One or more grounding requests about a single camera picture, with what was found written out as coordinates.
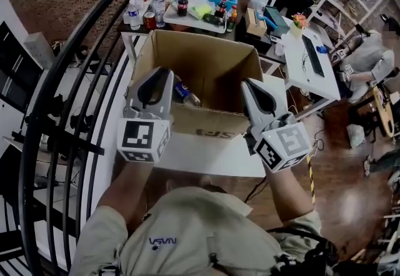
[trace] open cardboard box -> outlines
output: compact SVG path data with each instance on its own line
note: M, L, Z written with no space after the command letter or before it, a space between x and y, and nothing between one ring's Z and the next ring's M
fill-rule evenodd
M187 32L149 34L134 68L133 83L156 67L172 69L201 101L201 107L172 103L174 132L232 139L249 127L241 81L263 81L251 45Z

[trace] yellow and black striped tape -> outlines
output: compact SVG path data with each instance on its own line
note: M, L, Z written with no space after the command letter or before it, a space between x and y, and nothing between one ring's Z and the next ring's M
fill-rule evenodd
M308 174L310 176L312 204L314 205L315 204L314 179L313 179L313 168L311 167L310 155L307 155L307 165L308 165Z

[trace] black window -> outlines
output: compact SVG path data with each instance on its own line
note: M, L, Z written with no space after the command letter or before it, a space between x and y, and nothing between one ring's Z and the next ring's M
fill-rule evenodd
M17 41L7 24L1 23L0 99L25 112L42 71Z

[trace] plastic bag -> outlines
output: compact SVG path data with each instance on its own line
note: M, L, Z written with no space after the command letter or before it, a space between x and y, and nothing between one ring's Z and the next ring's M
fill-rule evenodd
M364 128L360 125L350 124L346 127L351 148L356 148L365 142Z

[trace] black keyboard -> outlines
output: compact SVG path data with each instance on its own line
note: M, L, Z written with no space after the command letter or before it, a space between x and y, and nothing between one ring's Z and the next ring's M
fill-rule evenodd
M302 36L302 41L304 42L304 46L307 49L308 57L310 58L310 62L312 65L312 69L314 70L314 73L322 77L325 77L323 68L321 66L321 63L319 62L319 58L317 52L315 51L313 42L311 42L311 40L304 35Z

